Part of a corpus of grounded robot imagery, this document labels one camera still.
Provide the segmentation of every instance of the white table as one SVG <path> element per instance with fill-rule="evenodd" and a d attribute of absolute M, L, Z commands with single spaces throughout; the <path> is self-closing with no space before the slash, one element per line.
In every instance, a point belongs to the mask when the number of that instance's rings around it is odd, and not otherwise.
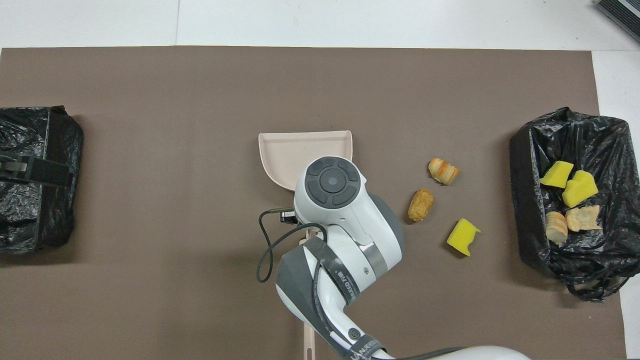
<path fill-rule="evenodd" d="M 590 50 L 600 113 L 640 144 L 640 44 L 590 0 L 0 0 L 0 48 L 139 45 Z M 640 277 L 620 296 L 640 357 Z"/>

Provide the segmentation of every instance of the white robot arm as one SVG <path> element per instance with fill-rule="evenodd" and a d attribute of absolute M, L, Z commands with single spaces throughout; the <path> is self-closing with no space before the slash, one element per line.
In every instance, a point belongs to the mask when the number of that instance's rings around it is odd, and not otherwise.
<path fill-rule="evenodd" d="M 294 209 L 321 234 L 282 256 L 276 290 L 287 308 L 343 360 L 394 359 L 344 314 L 372 283 L 398 264 L 404 251 L 400 222 L 352 162 L 335 156 L 313 161 L 300 175 Z M 407 360 L 526 360 L 501 347 L 445 349 Z"/>

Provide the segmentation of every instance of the brown mat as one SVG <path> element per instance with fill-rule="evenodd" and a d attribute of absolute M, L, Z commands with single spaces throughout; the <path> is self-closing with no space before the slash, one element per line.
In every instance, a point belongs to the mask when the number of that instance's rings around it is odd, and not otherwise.
<path fill-rule="evenodd" d="M 405 225 L 403 261 L 348 309 L 392 355 L 625 357 L 619 298 L 581 303 L 523 265 L 511 207 L 508 138 L 562 106 L 598 114 L 590 53 L 3 50 L 0 106 L 59 104 L 86 134 L 77 229 L 48 254 L 0 258 L 3 359 L 301 359 L 300 322 L 254 278 L 257 216 L 292 201 L 257 135 L 331 129 L 353 132 L 367 188 L 405 223 L 415 190 L 436 197 Z M 428 177 L 434 157 L 461 168 L 452 186 Z M 482 230 L 471 258 L 444 243 L 461 217 Z M 336 358 L 318 342 L 318 360 Z"/>

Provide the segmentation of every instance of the dustpan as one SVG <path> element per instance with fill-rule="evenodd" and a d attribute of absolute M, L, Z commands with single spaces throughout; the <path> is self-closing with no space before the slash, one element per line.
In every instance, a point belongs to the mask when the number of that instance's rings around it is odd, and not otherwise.
<path fill-rule="evenodd" d="M 315 159 L 341 156 L 351 160 L 351 131 L 310 133 L 261 133 L 258 135 L 260 159 L 267 175 L 276 184 L 294 191 L 298 177 Z"/>

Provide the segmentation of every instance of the bin lined with black bag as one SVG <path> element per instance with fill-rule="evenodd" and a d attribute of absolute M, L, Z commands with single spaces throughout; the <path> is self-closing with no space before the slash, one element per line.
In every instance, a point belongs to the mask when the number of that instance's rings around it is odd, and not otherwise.
<path fill-rule="evenodd" d="M 616 293 L 640 272 L 640 183 L 627 122 L 561 108 L 523 126 L 509 143 L 511 191 L 520 258 L 563 281 L 583 301 Z M 545 234 L 545 214 L 569 210 L 562 188 L 540 184 L 555 161 L 593 175 L 600 230 L 569 233 L 561 245 Z"/>
<path fill-rule="evenodd" d="M 0 108 L 0 253 L 68 242 L 82 142 L 63 106 Z"/>

